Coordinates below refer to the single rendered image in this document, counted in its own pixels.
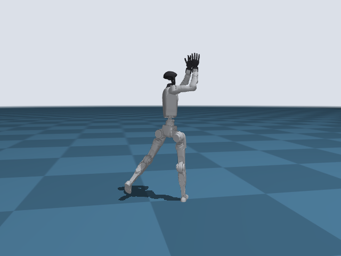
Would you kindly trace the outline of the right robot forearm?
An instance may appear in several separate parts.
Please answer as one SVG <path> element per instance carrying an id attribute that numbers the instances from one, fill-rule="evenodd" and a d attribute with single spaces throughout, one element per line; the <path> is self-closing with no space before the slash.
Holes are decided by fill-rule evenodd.
<path id="1" fill-rule="evenodd" d="M 198 83 L 198 69 L 193 69 L 192 73 L 192 79 L 190 82 L 190 87 L 195 87 L 195 85 Z"/>

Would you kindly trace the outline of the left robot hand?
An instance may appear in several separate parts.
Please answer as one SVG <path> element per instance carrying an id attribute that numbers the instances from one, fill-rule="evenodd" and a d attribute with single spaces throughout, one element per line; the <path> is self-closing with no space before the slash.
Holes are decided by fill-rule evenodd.
<path id="1" fill-rule="evenodd" d="M 191 55 L 190 55 L 190 59 L 191 59 Z M 195 59 L 195 58 L 194 58 Z M 192 64 L 191 64 L 191 62 L 190 62 L 190 60 L 189 60 L 189 56 L 188 56 L 188 61 L 186 61 L 186 58 L 184 58 L 184 60 L 185 60 L 185 62 L 186 62 L 186 66 L 187 66 L 187 68 L 186 68 L 186 70 L 190 70 L 190 74 L 191 74 L 191 72 L 192 72 Z M 185 73 L 186 73 L 186 71 L 185 71 Z"/>

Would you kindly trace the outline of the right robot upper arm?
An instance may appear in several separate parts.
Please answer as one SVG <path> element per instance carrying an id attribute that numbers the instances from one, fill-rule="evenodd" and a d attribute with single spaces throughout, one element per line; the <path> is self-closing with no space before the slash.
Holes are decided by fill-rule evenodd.
<path id="1" fill-rule="evenodd" d="M 187 92 L 187 91 L 195 91 L 197 89 L 197 86 L 195 85 L 195 87 L 190 87 L 186 86 L 186 85 L 172 85 L 169 89 L 168 89 L 168 93 L 169 94 L 178 94 L 179 92 Z"/>

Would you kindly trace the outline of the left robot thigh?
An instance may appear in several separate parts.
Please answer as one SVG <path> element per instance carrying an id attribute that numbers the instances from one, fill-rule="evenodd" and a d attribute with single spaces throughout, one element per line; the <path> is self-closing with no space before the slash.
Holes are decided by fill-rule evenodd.
<path id="1" fill-rule="evenodd" d="M 160 147 L 163 145 L 166 137 L 162 135 L 162 129 L 158 129 L 155 131 L 156 138 L 152 142 L 151 149 L 147 155 L 147 157 L 144 159 L 144 163 L 150 165 L 153 161 L 153 158 L 155 157 L 156 153 L 160 149 Z"/>

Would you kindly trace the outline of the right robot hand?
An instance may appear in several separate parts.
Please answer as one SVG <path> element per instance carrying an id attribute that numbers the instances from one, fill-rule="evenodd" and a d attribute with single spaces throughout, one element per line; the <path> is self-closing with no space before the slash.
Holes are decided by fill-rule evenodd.
<path id="1" fill-rule="evenodd" d="M 195 59 L 193 59 L 193 53 L 192 53 L 192 61 L 191 61 L 191 59 L 190 59 L 190 57 L 189 57 L 189 60 L 190 60 L 190 62 L 191 62 L 191 64 L 192 64 L 192 72 L 193 72 L 193 69 L 198 69 L 198 64 L 199 64 L 199 58 L 200 58 L 200 55 L 198 56 L 198 54 L 196 53 L 196 55 L 195 55 L 195 53 L 194 53 L 194 58 Z M 197 60 L 197 58 L 198 58 L 198 60 Z"/>

